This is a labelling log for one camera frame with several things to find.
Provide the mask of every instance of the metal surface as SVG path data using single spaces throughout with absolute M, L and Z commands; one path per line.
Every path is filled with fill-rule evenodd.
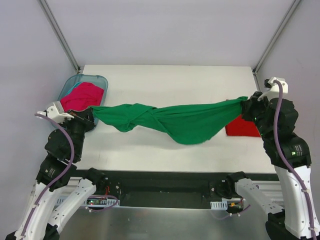
M 48 22 L 50 23 L 56 38 L 59 40 L 61 47 L 63 48 L 63 51 L 65 52 L 66 56 L 68 57 L 71 65 L 73 66 L 73 68 L 76 70 L 77 73 L 79 73 L 80 67 L 77 63 L 77 60 L 75 58 L 75 56 L 73 55 L 58 23 L 57 20 L 55 18 L 55 16 L 53 15 L 48 3 L 46 0 L 38 0 L 38 3 L 40 4 L 46 18 L 48 19 Z
M 273 46 L 277 42 L 278 38 L 280 37 L 281 33 L 283 32 L 283 30 L 287 26 L 289 20 L 291 19 L 291 17 L 295 13 L 295 11 L 297 10 L 297 8 L 298 8 L 298 6 L 299 6 L 299 4 L 301 2 L 302 2 L 302 0 L 294 0 L 292 2 L 291 6 L 289 7 L 288 11 L 284 15 L 282 21 L 280 22 L 278 28 L 276 29 L 275 33 L 273 34 L 271 40 L 269 41 L 266 49 L 264 50 L 261 58 L 259 59 L 256 67 L 253 69 L 253 74 L 254 75 L 257 75 L 257 73 L 260 70 L 261 66 L 264 64 L 264 62 L 266 60 L 266 57 L 270 53 L 271 49 L 273 48 Z
M 60 240 L 269 240 L 265 223 L 249 209 L 225 220 L 225 212 L 117 207 L 100 213 L 78 210 Z

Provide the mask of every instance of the twisted green fabric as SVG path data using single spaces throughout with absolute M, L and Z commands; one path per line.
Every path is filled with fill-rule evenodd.
M 156 108 L 143 104 L 92 106 L 93 116 L 120 132 L 137 125 L 170 135 L 180 144 L 200 144 L 211 139 L 241 114 L 242 96 L 213 104 L 178 105 Z

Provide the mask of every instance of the red cloth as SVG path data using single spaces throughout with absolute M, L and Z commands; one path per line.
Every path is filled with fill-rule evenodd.
M 89 106 L 99 106 L 104 90 L 90 82 L 83 82 L 72 90 L 60 102 L 65 112 L 83 111 Z
M 252 121 L 243 120 L 241 116 L 225 126 L 225 131 L 228 136 L 260 137 L 256 125 Z

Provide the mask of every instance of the metal pole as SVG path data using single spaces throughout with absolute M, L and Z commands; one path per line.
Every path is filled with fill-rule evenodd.
M 57 23 L 57 20 L 54 16 L 54 14 L 52 13 L 48 3 L 46 0 L 37 0 L 38 3 L 40 4 L 46 18 L 48 19 L 55 35 L 56 35 L 56 38 L 58 39 L 58 41 L 60 42 L 61 44 L 61 47 L 63 48 L 66 56 L 68 57 L 71 65 L 74 67 L 76 73 L 79 73 L 79 70 L 80 70 L 80 66 L 78 65 L 77 63 L 77 60 L 75 58 L 75 56 L 73 55 L 66 39 L 65 39 L 65 36 L 63 35 L 58 23 Z
M 271 40 L 269 41 L 266 49 L 264 50 L 262 56 L 260 57 L 256 67 L 253 69 L 254 75 L 257 75 L 258 71 L 260 70 L 261 66 L 264 64 L 264 62 L 265 62 L 267 56 L 269 55 L 270 51 L 272 50 L 273 46 L 277 42 L 279 36 L 281 35 L 283 30 L 287 26 L 289 20 L 291 19 L 291 17 L 295 13 L 295 11 L 297 10 L 297 8 L 301 2 L 302 2 L 302 0 L 294 0 L 292 2 L 291 6 L 289 7 L 288 11 L 285 13 L 282 21 L 280 22 L 278 28 L 276 29 L 275 33 L 273 34 Z

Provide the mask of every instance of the purple cable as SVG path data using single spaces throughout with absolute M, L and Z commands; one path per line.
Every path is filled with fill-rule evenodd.
M 251 207 L 251 205 L 248 205 L 245 209 L 243 209 L 241 212 L 239 212 L 239 214 L 242 214 L 243 212 L 247 211 L 250 207 Z M 225 220 L 225 219 L 230 218 L 232 216 L 238 215 L 238 214 L 234 213 L 234 214 L 231 214 L 231 215 L 228 214 L 228 215 L 223 216 L 223 217 L 217 217 L 212 213 L 212 211 L 210 213 L 211 213 L 212 217 L 214 219 L 217 219 L 217 220 Z
M 70 156 L 70 160 L 69 160 L 69 163 L 68 165 L 65 167 L 65 169 L 55 178 L 53 179 L 43 190 L 42 192 L 39 194 L 38 198 L 35 200 L 34 202 L 34 205 L 38 205 L 42 196 L 45 194 L 45 192 L 56 182 L 58 181 L 63 175 L 66 174 L 66 172 L 69 170 L 69 168 L 71 167 L 73 161 L 74 161 L 74 157 L 75 157 L 75 147 L 74 147 L 74 143 L 72 142 L 72 139 L 71 137 L 69 136 L 69 134 L 66 132 L 66 130 L 60 126 L 58 123 L 56 123 L 54 120 L 52 120 L 51 118 L 47 117 L 47 116 L 44 116 L 42 114 L 39 114 L 39 113 L 36 113 L 34 114 L 36 117 L 40 117 L 40 118 L 43 118 L 43 119 L 46 119 L 48 120 L 49 122 L 52 123 L 52 125 L 54 125 L 57 129 L 59 129 L 66 137 L 66 139 L 68 140 L 69 144 L 70 144 L 70 147 L 71 147 L 71 156 Z M 26 231 L 27 231 L 27 227 L 30 223 L 30 220 L 36 210 L 36 206 L 33 207 L 29 213 L 29 216 L 28 218 L 26 219 L 26 222 L 24 224 L 24 227 L 23 227 L 23 230 L 22 230 L 22 233 L 21 233 L 21 236 L 23 237 L 25 234 L 26 234 Z
M 296 179 L 300 183 L 302 190 L 304 190 L 306 205 L 307 205 L 308 214 L 309 214 L 310 231 L 311 231 L 312 239 L 313 240 L 317 240 L 316 231 L 315 231 L 314 213 L 313 213 L 313 210 L 312 210 L 312 203 L 311 203 L 310 195 L 309 195 L 308 192 L 306 192 L 307 191 L 307 187 L 306 187 L 304 181 L 299 176 L 299 174 L 290 165 L 290 163 L 286 159 L 286 157 L 283 154 L 283 152 L 281 150 L 281 147 L 280 147 L 279 138 L 278 138 L 278 119 L 279 119 L 279 113 L 280 113 L 280 108 L 281 108 L 281 103 L 282 103 L 282 99 L 283 99 L 284 90 L 283 90 L 281 82 L 279 82 L 278 80 L 275 80 L 273 82 L 278 84 L 278 86 L 279 86 L 279 98 L 278 98 L 278 103 L 276 105 L 275 114 L 274 114 L 274 120 L 273 120 L 273 136 L 274 136 L 275 146 L 276 146 L 276 149 L 277 149 L 277 151 L 279 153 L 279 156 L 282 159 L 283 163 L 290 170 L 290 172 L 293 173 L 293 175 L 296 177 Z
M 118 204 L 118 202 L 119 202 L 119 199 L 118 198 L 116 198 L 115 196 L 112 196 L 112 195 L 99 195 L 99 196 L 90 196 L 89 197 L 89 199 L 90 198 L 112 198 L 112 199 L 114 199 L 114 200 L 116 200 L 115 201 L 115 203 L 114 204 L 112 204 L 111 206 L 107 206 L 107 207 L 105 207 L 104 209 L 100 209 L 100 210 L 94 210 L 94 209 L 90 209 L 91 210 L 91 212 L 94 212 L 94 213 L 100 213 L 100 212 L 104 212 L 104 211 L 106 211 L 106 210 L 109 210 L 109 209 L 111 209 L 111 208 L 113 208 L 115 205 L 117 205 Z

